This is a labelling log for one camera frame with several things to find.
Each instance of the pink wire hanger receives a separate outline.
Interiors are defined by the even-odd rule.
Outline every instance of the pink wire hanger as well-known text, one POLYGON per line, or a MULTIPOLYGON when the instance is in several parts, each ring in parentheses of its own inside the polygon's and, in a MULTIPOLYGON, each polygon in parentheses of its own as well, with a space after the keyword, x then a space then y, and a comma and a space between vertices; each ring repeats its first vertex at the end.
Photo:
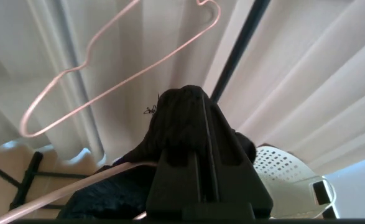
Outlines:
MULTIPOLYGON (((65 74, 69 73, 69 72, 74 72, 77 70, 80 70, 84 67, 87 66, 87 64, 90 62, 90 52, 91 52, 91 48, 93 46, 93 44, 97 41, 97 39, 114 23, 116 22, 116 20, 118 20, 121 16, 123 16, 125 13, 127 13, 127 11, 129 11, 133 6, 135 6, 137 3, 139 2, 139 0, 132 0, 122 11, 120 11, 119 13, 117 13, 107 24, 105 24, 95 35, 94 37, 90 40, 90 43, 87 46, 87 54, 86 54, 86 60, 80 65, 77 66, 75 68, 71 68, 71 69, 67 69, 64 70, 63 72, 61 72, 59 75, 57 75, 45 88, 44 90, 38 95, 38 97, 33 101, 33 103, 29 106, 29 108, 27 109, 27 111, 25 112, 25 114, 22 117, 21 120, 21 125, 20 125, 20 132, 21 135, 26 137, 26 138, 32 138, 35 136, 38 136, 46 131, 48 131, 49 129, 53 128, 54 126, 60 124, 62 121, 66 120, 67 118, 73 116, 75 113, 79 112, 80 110, 86 108, 87 106, 89 106, 90 104, 94 103, 95 101, 99 100, 100 98, 106 96, 107 94, 109 94, 110 92, 112 92, 113 90, 119 88, 120 86, 126 84, 127 82, 137 78, 139 75, 142 75, 143 73, 145 73, 146 71, 150 70, 151 68, 157 66, 158 64, 162 63, 163 61, 167 60, 168 58, 170 58, 172 55, 174 55, 175 53, 177 53, 178 51, 180 51, 181 49, 183 49, 184 47, 186 47, 188 44, 190 44, 191 42, 193 42, 195 39, 199 38, 199 36, 203 35, 206 31, 208 31, 209 29, 211 29, 213 26, 215 26, 215 24, 218 22, 219 17, 221 15, 221 8, 220 6, 214 1, 214 0, 204 0, 202 2, 200 2, 199 0, 196 0, 196 3, 199 6, 202 6, 204 4, 206 4, 207 2, 212 2, 213 4, 215 4, 215 6, 217 7, 218 10, 218 14, 216 16, 216 19, 214 20, 214 22, 208 26, 206 29, 202 30, 201 32, 199 32, 197 35, 195 35, 194 37, 192 37, 190 40, 186 41, 184 44, 182 44, 181 46, 179 46, 177 49, 175 49, 173 52, 169 53, 168 55, 166 55, 164 58, 160 59, 159 61, 157 61, 156 63, 153 63, 152 65, 146 67, 145 69, 141 70, 140 72, 137 72, 136 74, 134 74, 133 76, 125 79, 124 81, 122 81, 121 83, 118 83, 117 85, 115 85, 114 87, 106 90, 105 92, 103 92, 102 94, 96 96, 95 98, 93 98, 92 100, 88 101, 87 103, 85 103, 84 105, 81 105, 80 107, 78 107, 77 109, 73 110, 72 112, 66 114, 64 117, 58 119, 57 121, 53 122, 52 124, 48 125, 47 127, 43 128, 41 131, 38 131, 34 134, 29 134, 27 133, 27 121, 29 120, 31 114, 33 113, 34 108, 40 103, 40 101, 42 100, 42 98, 59 82, 59 79, 61 79, 65 74)), ((9 223, 12 222, 20 217, 23 217, 24 215, 27 215, 30 212, 33 212, 36 209, 39 209, 41 207, 43 207, 44 205, 47 205, 55 200, 58 200, 64 196, 67 196, 69 194, 72 194, 73 192, 80 190, 84 187, 87 187, 91 184, 95 184, 103 179, 106 179, 108 177, 111 177, 113 175, 116 175, 120 172, 124 172, 125 170, 128 169, 132 169, 134 167, 137 166, 156 166, 157 164, 155 162, 141 162, 141 163, 135 163, 132 164, 130 162, 125 162, 123 164, 120 164, 118 166, 112 167, 108 170, 102 171, 100 173, 97 173, 95 175, 89 176, 83 180, 79 180, 73 184, 70 184, 66 187, 62 187, 61 189, 58 189, 54 192, 51 192, 43 197, 40 197, 38 199, 35 199, 29 203, 26 203, 20 207, 17 207, 13 210, 11 210, 10 212, 6 213, 5 215, 0 217, 0 224, 3 223, 9 223)), ((146 215, 146 213, 143 213, 141 215, 139 215, 138 217, 136 217, 135 219, 139 219, 144 217, 144 215, 146 215)))
POLYGON ((214 22, 208 26, 206 29, 202 30, 201 32, 199 32, 197 35, 195 35, 194 37, 192 37, 190 40, 186 41, 184 44, 182 44, 181 46, 179 46, 177 49, 175 49, 173 52, 169 53, 168 55, 166 55, 164 58, 158 60, 157 62, 153 63, 152 65, 149 65, 148 67, 146 67, 145 69, 141 70, 140 72, 137 72, 135 74, 133 74, 133 76, 125 79, 124 81, 122 81, 121 83, 118 83, 117 85, 115 85, 114 87, 106 90, 105 92, 99 94, 98 96, 94 97, 92 100, 88 101, 87 103, 79 106, 78 108, 74 109, 72 112, 66 114, 65 116, 63 116, 62 118, 54 121, 52 124, 48 125, 47 127, 41 129, 40 131, 37 131, 34 134, 29 134, 27 132, 27 122, 30 118, 30 116, 33 113, 33 110, 35 109, 35 107, 41 102, 41 100, 43 99, 43 97, 59 82, 59 80, 67 73, 69 72, 74 72, 77 70, 81 70, 82 68, 85 68, 88 63, 90 62, 91 59, 91 49, 92 46, 95 44, 95 42, 98 40, 98 38, 101 37, 101 35, 107 30, 109 29, 109 27, 116 22, 121 16, 123 16, 125 13, 127 13, 127 11, 129 11, 133 6, 135 6, 137 3, 139 2, 139 0, 132 0, 122 11, 120 11, 119 13, 117 13, 107 24, 105 24, 95 35, 94 37, 90 40, 90 43, 87 46, 87 53, 86 53, 86 60, 77 67, 71 68, 71 69, 66 69, 63 72, 59 73, 59 75, 57 75, 45 88, 44 90, 37 96, 37 98, 33 101, 33 103, 29 106, 29 108, 26 110, 26 112, 24 113, 22 119, 21 119, 21 124, 19 127, 19 132, 21 133, 21 135, 25 138, 32 138, 32 137, 36 137, 40 134, 43 134, 44 132, 48 131, 49 129, 55 127, 56 125, 60 124, 62 121, 65 121, 67 118, 73 116, 74 114, 76 114, 77 112, 79 112, 80 110, 86 108, 87 106, 91 105, 92 103, 94 103, 95 101, 101 99, 102 97, 106 96, 107 94, 111 93, 113 90, 116 90, 117 88, 119 88, 120 86, 123 86, 124 84, 126 84, 127 82, 137 78, 138 76, 142 75, 143 73, 147 72, 148 70, 150 70, 151 68, 154 68, 155 66, 159 65, 160 63, 164 62, 165 60, 167 60, 168 58, 170 58, 171 56, 173 56, 174 54, 176 54, 178 51, 182 50, 184 47, 186 47, 188 44, 190 44, 191 42, 193 42, 194 40, 196 40, 197 38, 199 38, 201 35, 203 35, 206 31, 208 31, 209 29, 211 29, 213 26, 215 26, 215 24, 218 22, 219 17, 221 15, 221 8, 220 6, 214 1, 214 0, 204 0, 202 2, 200 2, 199 0, 196 0, 196 3, 199 6, 202 6, 204 4, 206 4, 207 2, 212 2, 213 4, 215 4, 215 6, 217 7, 218 10, 218 14, 216 16, 216 19, 214 20, 214 22))

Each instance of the black fabric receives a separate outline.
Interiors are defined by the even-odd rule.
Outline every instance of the black fabric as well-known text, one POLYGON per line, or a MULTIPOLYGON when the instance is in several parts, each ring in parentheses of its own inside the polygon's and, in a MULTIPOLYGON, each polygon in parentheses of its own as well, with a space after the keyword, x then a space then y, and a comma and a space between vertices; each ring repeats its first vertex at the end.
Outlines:
MULTIPOLYGON (((163 149, 204 149, 204 120, 197 112, 201 111, 202 92, 198 86, 185 86, 163 93, 142 142, 113 166, 124 162, 158 161, 163 149)), ((249 160, 254 162, 254 144, 241 133, 235 132, 235 135, 249 160)), ((97 172, 109 168, 105 166, 97 172)), ((72 195, 58 218, 132 219, 145 211, 154 174, 154 167, 136 167, 81 189, 72 195)))

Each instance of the perforated basket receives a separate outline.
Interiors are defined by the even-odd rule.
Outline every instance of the perforated basket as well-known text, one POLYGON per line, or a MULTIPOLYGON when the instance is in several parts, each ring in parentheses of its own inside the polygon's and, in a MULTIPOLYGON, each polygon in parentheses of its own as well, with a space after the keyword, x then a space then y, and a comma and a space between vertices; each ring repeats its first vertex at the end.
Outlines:
POLYGON ((273 218, 316 218, 334 204, 334 187, 295 156, 270 146, 257 148, 253 164, 274 201, 273 218), (319 205, 313 184, 323 181, 331 203, 319 205))

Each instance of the beige curtain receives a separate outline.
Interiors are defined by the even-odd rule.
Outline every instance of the beige curtain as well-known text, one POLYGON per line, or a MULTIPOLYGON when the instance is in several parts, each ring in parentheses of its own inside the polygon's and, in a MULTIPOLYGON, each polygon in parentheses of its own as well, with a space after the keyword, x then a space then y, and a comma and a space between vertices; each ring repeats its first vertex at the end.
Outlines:
POLYGON ((365 1, 271 1, 219 105, 320 174, 365 159, 365 1))
MULTIPOLYGON (((84 61, 88 41, 128 2, 0 0, 0 145, 11 140, 33 149, 52 145, 61 159, 87 149, 96 161, 121 157, 142 140, 151 118, 143 112, 156 104, 158 93, 187 84, 215 85, 218 74, 210 71, 225 63, 252 5, 218 1, 221 19, 203 37, 45 134, 21 139, 19 121, 32 100, 57 73, 84 61)), ((141 1, 98 41, 88 68, 68 74, 44 98, 29 131, 158 61, 210 25, 215 12, 195 0, 141 1)))

